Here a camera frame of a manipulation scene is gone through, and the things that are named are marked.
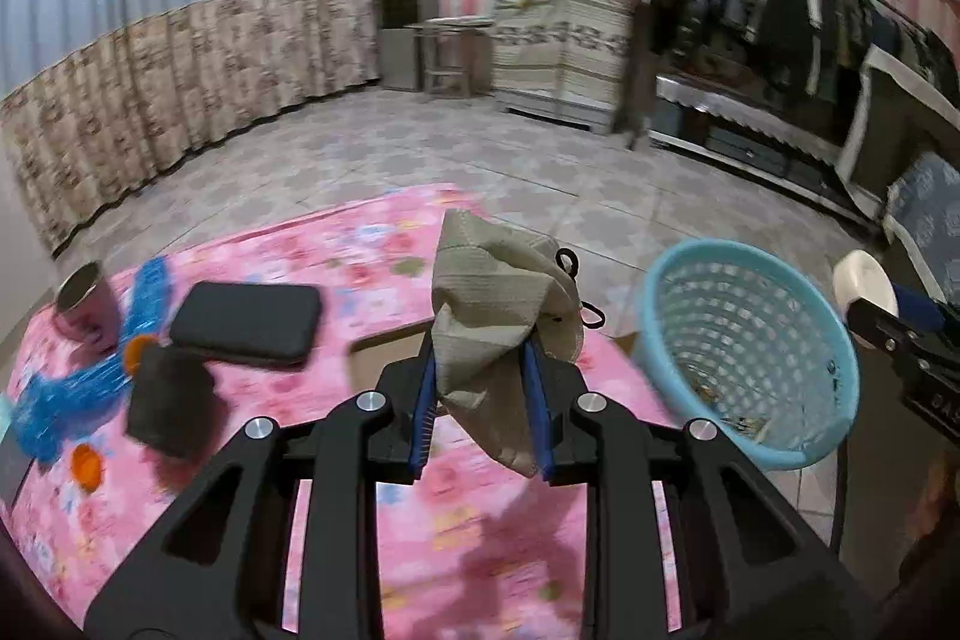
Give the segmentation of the small orange cap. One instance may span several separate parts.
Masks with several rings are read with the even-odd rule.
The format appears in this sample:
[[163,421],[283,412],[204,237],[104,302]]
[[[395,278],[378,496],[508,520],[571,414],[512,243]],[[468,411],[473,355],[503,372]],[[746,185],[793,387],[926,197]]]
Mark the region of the small orange cap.
[[103,484],[103,457],[96,448],[80,443],[71,452],[70,473],[83,491],[93,494]]

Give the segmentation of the cream round soap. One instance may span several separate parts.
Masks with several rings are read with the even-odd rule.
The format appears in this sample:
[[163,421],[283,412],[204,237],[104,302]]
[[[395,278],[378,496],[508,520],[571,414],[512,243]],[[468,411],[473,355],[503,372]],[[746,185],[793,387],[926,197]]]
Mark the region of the cream round soap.
[[895,291],[880,262],[866,250],[851,250],[833,266],[833,298],[844,323],[850,323],[848,310],[857,299],[898,315]]

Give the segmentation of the floral blue curtain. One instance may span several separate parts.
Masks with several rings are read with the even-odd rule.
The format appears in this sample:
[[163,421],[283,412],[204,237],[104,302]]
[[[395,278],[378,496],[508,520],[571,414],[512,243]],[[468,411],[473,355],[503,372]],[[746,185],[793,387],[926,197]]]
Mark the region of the floral blue curtain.
[[39,242],[377,78],[377,0],[2,0],[2,148]]

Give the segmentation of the blue plastic bag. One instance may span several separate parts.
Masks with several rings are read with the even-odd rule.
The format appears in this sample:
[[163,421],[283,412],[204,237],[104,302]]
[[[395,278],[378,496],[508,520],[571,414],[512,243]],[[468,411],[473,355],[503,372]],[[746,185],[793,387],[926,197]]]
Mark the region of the blue plastic bag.
[[161,333],[171,291],[166,259],[148,260],[133,278],[119,344],[106,357],[65,377],[29,377],[11,409],[11,430],[29,458],[53,463],[67,440],[86,437],[112,416],[130,381],[125,348],[133,338]]

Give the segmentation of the pink floral tablecloth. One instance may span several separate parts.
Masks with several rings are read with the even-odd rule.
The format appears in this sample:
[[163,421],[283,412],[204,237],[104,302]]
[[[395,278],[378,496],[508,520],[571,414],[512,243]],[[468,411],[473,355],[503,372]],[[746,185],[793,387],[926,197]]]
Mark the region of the pink floral tablecloth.
[[[449,185],[389,191],[223,237],[167,257],[172,291],[200,281],[312,284],[324,299],[301,370],[213,367],[228,427],[329,413],[358,392],[357,342],[426,320],[439,229],[473,198]],[[94,491],[66,459],[31,470],[2,509],[3,528],[73,620],[166,509],[174,482],[112,419],[88,440],[103,466]],[[586,494],[494,463],[440,417],[423,477],[377,493],[384,624],[392,638],[573,638],[583,609]]]

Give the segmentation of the beige cloth mask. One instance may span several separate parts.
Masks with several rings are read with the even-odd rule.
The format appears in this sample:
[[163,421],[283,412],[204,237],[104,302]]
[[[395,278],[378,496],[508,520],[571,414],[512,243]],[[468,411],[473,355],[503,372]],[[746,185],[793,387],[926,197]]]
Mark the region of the beige cloth mask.
[[439,403],[496,463],[534,476],[537,456],[521,380],[521,346],[538,336],[547,356],[583,349],[586,303],[578,255],[550,236],[444,214],[433,265],[434,362]]

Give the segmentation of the black ribbed speaker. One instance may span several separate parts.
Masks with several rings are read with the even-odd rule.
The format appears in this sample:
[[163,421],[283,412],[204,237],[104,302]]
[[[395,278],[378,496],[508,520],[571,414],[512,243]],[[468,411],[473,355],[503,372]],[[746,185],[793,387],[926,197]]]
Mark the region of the black ribbed speaker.
[[199,461],[217,419],[215,379],[203,360],[150,342],[132,375],[125,435],[167,458]]

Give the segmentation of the low tv bench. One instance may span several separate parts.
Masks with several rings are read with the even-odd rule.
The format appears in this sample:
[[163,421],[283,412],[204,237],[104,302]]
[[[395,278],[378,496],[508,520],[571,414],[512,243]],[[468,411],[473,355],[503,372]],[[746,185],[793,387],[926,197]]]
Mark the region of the low tv bench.
[[845,223],[862,229],[874,224],[841,183],[838,146],[683,74],[656,76],[647,138],[770,185]]

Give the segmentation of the light blue plastic basket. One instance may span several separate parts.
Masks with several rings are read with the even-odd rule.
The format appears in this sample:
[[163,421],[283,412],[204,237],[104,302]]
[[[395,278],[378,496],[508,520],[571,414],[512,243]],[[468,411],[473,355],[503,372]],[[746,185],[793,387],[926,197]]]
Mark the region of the light blue plastic basket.
[[853,429],[861,374],[832,304],[753,245],[690,239],[659,255],[631,351],[680,422],[708,419],[763,471],[822,461]]

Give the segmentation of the black zip case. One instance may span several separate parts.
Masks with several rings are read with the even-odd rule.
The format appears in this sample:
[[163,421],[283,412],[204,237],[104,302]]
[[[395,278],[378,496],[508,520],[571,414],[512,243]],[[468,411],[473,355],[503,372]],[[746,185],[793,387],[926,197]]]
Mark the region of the black zip case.
[[314,286],[202,281],[190,287],[167,334],[205,359],[291,369],[308,362],[322,310]]

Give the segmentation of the covered chest with clothes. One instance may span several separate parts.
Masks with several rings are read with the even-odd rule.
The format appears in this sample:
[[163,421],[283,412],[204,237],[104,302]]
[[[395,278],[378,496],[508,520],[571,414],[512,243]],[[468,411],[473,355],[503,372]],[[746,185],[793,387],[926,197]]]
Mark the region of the covered chest with clothes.
[[494,99],[607,135],[622,100],[631,8],[631,0],[491,0]]

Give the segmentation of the clothes rack with garments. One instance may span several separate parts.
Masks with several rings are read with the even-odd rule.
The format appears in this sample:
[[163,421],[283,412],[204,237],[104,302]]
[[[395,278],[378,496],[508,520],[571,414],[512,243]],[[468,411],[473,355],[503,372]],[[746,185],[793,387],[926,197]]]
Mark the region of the clothes rack with garments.
[[875,0],[640,0],[635,60],[683,74],[741,109],[763,110],[815,151],[846,142],[871,49],[903,71],[916,101],[958,110],[958,71],[929,29]]

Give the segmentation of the small metal side table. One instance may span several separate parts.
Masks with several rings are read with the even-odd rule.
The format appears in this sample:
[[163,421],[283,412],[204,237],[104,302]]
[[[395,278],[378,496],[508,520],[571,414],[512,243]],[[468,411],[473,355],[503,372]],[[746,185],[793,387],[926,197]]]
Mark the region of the small metal side table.
[[410,26],[421,55],[421,80],[427,96],[475,94],[473,74],[477,41],[493,31],[494,19],[483,14],[439,16]]

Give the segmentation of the pink enamel mug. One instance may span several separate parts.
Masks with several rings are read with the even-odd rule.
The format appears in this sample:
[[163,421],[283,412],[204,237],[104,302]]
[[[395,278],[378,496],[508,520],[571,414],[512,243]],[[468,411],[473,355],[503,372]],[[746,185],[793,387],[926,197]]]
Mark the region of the pink enamel mug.
[[121,310],[98,262],[83,263],[60,284],[53,299],[53,326],[88,353],[106,354],[116,349]]

